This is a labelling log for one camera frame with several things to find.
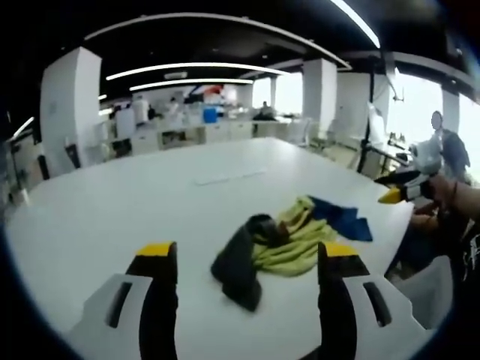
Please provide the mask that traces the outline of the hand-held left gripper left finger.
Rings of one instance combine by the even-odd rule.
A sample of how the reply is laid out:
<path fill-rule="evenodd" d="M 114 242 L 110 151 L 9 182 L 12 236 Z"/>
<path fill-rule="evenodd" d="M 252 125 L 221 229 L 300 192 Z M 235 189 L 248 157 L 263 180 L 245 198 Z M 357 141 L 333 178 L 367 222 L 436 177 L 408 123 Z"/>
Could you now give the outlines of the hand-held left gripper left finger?
<path fill-rule="evenodd" d="M 176 359 L 177 283 L 176 243 L 146 245 L 85 301 L 69 344 L 83 359 Z"/>

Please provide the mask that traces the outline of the person's right hand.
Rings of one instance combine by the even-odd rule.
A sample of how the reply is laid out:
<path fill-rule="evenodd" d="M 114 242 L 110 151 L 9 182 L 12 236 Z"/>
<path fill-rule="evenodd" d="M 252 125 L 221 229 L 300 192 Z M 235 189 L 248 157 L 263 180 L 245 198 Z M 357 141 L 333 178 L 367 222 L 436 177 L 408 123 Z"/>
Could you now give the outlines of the person's right hand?
<path fill-rule="evenodd" d="M 454 179 L 437 174 L 429 178 L 428 187 L 433 196 L 433 200 L 441 205 L 445 210 L 455 208 L 455 198 L 459 182 Z"/>

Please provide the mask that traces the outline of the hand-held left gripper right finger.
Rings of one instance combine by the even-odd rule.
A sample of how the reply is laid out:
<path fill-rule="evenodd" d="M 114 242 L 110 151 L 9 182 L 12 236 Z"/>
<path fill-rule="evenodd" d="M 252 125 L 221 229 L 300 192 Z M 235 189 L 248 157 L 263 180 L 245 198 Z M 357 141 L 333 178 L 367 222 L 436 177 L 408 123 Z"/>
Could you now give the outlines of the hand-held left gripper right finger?
<path fill-rule="evenodd" d="M 411 359 L 428 342 L 411 301 L 353 247 L 319 243 L 319 359 Z"/>

